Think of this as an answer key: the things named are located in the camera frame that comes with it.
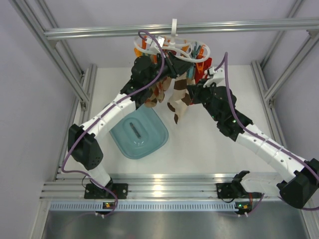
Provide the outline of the cream brown sock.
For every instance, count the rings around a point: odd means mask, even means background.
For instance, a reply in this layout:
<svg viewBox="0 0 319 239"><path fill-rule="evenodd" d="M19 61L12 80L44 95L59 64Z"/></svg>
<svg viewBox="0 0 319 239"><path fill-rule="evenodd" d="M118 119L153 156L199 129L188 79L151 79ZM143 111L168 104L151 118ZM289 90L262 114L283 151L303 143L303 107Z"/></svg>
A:
<svg viewBox="0 0 319 239"><path fill-rule="evenodd" d="M182 102L187 106L191 103L191 98L187 89L188 85L193 85L195 83L194 79L189 79L186 76L180 76L175 79L173 94L171 100L173 102Z"/></svg>

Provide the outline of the white round clip hanger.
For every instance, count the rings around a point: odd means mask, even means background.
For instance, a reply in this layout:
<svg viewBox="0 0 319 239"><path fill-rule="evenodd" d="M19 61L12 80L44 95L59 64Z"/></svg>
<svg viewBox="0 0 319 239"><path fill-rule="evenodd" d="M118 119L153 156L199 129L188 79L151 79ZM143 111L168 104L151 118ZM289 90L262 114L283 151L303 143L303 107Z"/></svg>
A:
<svg viewBox="0 0 319 239"><path fill-rule="evenodd" d="M175 18L172 20L170 35L157 35L156 38L158 36L163 36L165 38L163 47L159 46L160 51L171 51L172 53L175 53L177 58L181 60L191 63L197 63L204 62L210 57L210 48L203 42L193 41L190 39L180 38L177 36L177 19ZM142 55L156 56L158 53L160 53L160 51L151 52L148 50L149 45L145 42L147 37L149 36L137 36L134 38L134 52L137 57ZM191 57L191 51L194 45L202 46L201 51L196 59L192 59Z"/></svg>

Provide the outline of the orange clothes peg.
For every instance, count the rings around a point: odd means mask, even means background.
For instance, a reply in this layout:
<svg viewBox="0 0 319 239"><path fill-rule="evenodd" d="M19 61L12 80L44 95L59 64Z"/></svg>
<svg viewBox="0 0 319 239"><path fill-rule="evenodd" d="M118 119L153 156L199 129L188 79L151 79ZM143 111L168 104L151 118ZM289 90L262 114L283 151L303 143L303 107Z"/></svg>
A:
<svg viewBox="0 0 319 239"><path fill-rule="evenodd" d="M204 62L197 62L195 68L195 73L201 75L204 71Z"/></svg>

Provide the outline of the red sock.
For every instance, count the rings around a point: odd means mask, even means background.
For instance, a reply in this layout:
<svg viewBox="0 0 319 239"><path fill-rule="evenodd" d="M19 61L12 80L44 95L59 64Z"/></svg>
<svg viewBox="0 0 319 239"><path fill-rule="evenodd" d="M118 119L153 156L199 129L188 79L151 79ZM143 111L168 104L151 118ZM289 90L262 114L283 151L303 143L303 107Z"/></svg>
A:
<svg viewBox="0 0 319 239"><path fill-rule="evenodd" d="M201 75L196 74L194 75L195 83L197 84L201 79L205 78L205 72L211 67L212 64L212 58L209 57L207 60L204 61L204 71Z"/></svg>

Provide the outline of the argyle beige orange sock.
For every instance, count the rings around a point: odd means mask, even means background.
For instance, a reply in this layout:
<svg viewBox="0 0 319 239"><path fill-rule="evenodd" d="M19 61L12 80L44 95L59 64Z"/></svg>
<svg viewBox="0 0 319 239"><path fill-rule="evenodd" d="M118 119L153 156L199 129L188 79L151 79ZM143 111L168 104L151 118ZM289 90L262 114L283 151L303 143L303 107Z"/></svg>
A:
<svg viewBox="0 0 319 239"><path fill-rule="evenodd" d="M157 103L162 103L165 98L165 92L169 89L172 78L165 77L150 87L152 95L145 101L144 105L153 108Z"/></svg>

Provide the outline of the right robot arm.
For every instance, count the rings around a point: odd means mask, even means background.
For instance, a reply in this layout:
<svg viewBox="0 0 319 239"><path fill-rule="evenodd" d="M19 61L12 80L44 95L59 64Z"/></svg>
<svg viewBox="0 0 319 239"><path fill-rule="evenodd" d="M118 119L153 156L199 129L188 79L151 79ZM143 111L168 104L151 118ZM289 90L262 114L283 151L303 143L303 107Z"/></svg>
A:
<svg viewBox="0 0 319 239"><path fill-rule="evenodd" d="M270 176L241 171L231 182L234 196L268 194L280 197L294 208L304 209L319 188L318 160L302 159L264 134L250 118L236 110L237 98L228 87L216 84L205 87L198 83L187 89L192 102L207 110L225 137L249 149L276 171Z"/></svg>

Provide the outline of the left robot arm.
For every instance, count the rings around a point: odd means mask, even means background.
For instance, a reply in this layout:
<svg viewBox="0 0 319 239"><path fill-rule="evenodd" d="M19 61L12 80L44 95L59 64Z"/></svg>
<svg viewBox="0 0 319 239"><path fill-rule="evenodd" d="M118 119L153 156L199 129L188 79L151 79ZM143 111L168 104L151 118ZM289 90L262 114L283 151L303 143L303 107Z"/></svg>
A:
<svg viewBox="0 0 319 239"><path fill-rule="evenodd" d="M82 174L96 185L96 193L107 198L112 194L112 178L102 166L103 152L99 141L124 117L137 110L152 95L151 87L165 77L182 76L192 66L173 53L157 54L157 62L148 56L135 59L131 77L114 100L108 103L96 116L81 125L73 124L68 131L68 157L82 167Z"/></svg>

